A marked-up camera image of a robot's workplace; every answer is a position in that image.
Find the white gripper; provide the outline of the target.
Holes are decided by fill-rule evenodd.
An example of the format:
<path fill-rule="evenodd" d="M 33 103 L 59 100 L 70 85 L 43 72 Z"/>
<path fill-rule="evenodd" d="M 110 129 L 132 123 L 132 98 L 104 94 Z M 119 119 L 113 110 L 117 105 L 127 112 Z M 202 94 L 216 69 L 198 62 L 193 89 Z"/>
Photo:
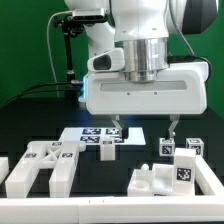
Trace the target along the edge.
<path fill-rule="evenodd" d="M 122 72 L 95 73 L 86 80 L 86 106 L 91 114 L 113 115 L 121 139 L 129 128 L 119 115 L 171 115 L 168 137 L 175 137 L 181 114 L 201 114 L 207 108 L 206 62 L 174 63 L 154 82 L 126 81 Z"/>

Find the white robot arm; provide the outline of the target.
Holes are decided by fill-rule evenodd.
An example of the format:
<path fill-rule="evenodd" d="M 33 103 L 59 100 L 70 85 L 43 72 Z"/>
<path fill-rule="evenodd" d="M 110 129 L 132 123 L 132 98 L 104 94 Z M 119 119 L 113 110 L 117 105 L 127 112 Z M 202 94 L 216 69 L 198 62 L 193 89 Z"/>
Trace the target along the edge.
<path fill-rule="evenodd" d="M 200 34 L 219 0 L 64 0 L 89 38 L 84 99 L 93 115 L 110 115 L 121 138 L 121 115 L 201 114 L 207 108 L 209 63 L 195 54 L 170 56 L 171 34 Z"/>

